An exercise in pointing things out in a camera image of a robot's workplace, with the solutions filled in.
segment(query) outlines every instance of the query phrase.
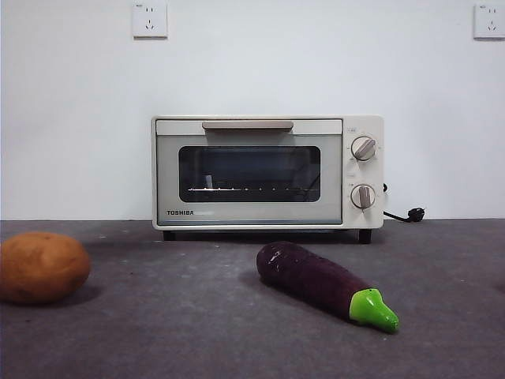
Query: power cord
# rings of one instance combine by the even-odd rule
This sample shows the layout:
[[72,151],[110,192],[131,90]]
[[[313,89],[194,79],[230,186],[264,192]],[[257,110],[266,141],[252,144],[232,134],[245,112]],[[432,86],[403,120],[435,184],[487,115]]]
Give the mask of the power cord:
[[[386,186],[386,183],[384,183],[384,192],[386,192],[386,191],[387,191],[387,186]],[[418,223],[425,216],[425,210],[423,208],[412,208],[409,210],[409,212],[407,214],[409,217],[404,219],[403,217],[399,217],[399,216],[393,215],[391,213],[384,212],[384,215],[391,217],[392,219],[395,219],[395,220],[403,221],[405,223]]]

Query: electrical socket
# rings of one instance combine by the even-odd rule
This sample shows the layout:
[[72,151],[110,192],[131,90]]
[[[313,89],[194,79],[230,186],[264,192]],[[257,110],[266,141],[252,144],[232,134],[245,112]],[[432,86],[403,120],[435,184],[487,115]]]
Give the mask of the electrical socket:
[[475,5],[473,38],[505,39],[505,4],[486,2]]
[[166,38],[166,3],[135,2],[132,8],[134,38]]

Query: timer dial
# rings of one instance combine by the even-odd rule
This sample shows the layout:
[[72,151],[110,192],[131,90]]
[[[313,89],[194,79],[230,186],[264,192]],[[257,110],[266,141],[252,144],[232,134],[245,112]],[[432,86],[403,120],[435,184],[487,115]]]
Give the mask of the timer dial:
[[371,186],[362,184],[354,187],[350,200],[360,209],[370,208],[376,200],[376,193]]
[[358,137],[353,141],[351,152],[357,160],[369,160],[376,153],[376,140],[370,137]]

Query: green eggplant stem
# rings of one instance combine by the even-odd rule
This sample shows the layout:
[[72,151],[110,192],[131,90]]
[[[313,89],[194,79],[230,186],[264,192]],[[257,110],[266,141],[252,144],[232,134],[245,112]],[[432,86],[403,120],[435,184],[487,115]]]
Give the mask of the green eggplant stem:
[[379,290],[356,292],[350,301],[349,318],[362,325],[373,325],[387,333],[398,331],[398,317],[382,300]]

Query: glass window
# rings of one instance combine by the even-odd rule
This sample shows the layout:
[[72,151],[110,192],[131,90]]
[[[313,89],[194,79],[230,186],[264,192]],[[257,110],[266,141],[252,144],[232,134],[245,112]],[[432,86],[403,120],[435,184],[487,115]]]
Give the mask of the glass window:
[[311,202],[320,198],[316,146],[185,146],[179,197],[194,202]]

